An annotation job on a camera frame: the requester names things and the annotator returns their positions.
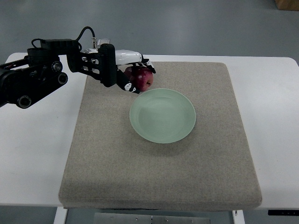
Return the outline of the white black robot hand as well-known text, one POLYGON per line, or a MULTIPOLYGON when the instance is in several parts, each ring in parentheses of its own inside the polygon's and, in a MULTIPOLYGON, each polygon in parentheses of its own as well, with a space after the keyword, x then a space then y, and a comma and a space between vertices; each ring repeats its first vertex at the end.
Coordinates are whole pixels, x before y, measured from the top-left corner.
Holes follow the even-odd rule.
MULTIPOLYGON (((153 75, 156 73, 156 70, 152 62, 149 59, 144 58, 144 56, 141 53, 136 51, 117 50, 115 52, 115 61, 117 67, 123 65, 126 65, 127 67, 142 66, 150 69, 153 75)), ((133 86, 133 84, 129 81, 127 76, 124 74, 124 71, 121 71, 120 69, 117 70, 116 84, 124 91, 129 91, 137 94, 141 92, 133 86)))

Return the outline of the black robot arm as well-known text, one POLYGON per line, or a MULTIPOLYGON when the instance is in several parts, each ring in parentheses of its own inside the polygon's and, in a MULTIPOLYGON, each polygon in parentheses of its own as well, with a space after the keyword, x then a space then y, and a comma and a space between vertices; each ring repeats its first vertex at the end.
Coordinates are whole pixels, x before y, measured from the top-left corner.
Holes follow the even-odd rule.
POLYGON ((0 66, 0 105, 15 104, 26 109, 56 91, 68 81, 60 56, 65 55, 71 72, 79 72, 100 81, 105 87, 116 84, 115 48, 100 46, 82 50, 79 39, 38 39, 40 46, 27 50, 17 61, 0 66))

